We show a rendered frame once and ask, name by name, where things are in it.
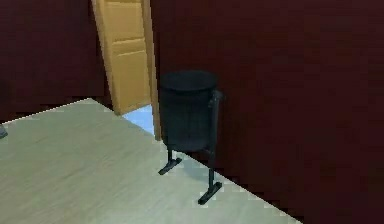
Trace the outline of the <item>black garbage can on stilts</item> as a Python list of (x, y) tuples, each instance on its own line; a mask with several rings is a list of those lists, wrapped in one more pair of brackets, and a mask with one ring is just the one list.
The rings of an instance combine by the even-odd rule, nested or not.
[(209, 157), (209, 186), (198, 199), (199, 205), (206, 204), (222, 187), (214, 181), (214, 169), (219, 105), (223, 98), (218, 78), (211, 72), (184, 70), (160, 76), (159, 114), (167, 163), (158, 173), (164, 175), (182, 161), (173, 157), (174, 151), (204, 151)]

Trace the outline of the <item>tan wooden room door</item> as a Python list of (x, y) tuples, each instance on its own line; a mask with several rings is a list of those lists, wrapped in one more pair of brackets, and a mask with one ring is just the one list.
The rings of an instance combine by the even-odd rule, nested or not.
[(91, 0), (113, 111), (152, 107), (161, 139), (150, 0)]

